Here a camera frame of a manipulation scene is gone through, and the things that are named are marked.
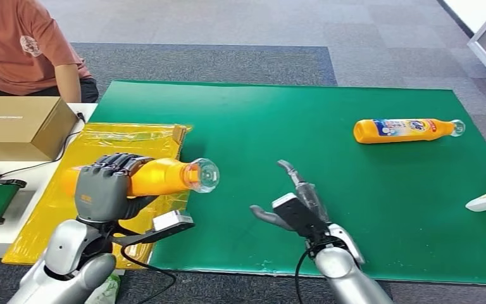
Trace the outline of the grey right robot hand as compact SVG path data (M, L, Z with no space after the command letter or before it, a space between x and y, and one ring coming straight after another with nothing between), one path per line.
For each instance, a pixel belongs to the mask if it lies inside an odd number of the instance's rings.
M252 214L263 222L294 231L314 243L326 238L330 220L315 185L306 182L289 162L279 160L277 164L291 178L295 192L274 200L271 203L272 212L266 212L258 205L251 205L249 208Z

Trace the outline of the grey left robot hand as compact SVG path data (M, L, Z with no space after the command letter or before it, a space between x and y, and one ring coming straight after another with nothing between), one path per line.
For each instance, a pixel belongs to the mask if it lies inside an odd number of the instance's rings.
M113 222L136 217L157 197L128 194L131 176L153 160L136 154L114 153L82 167L74 194L78 218L87 222Z

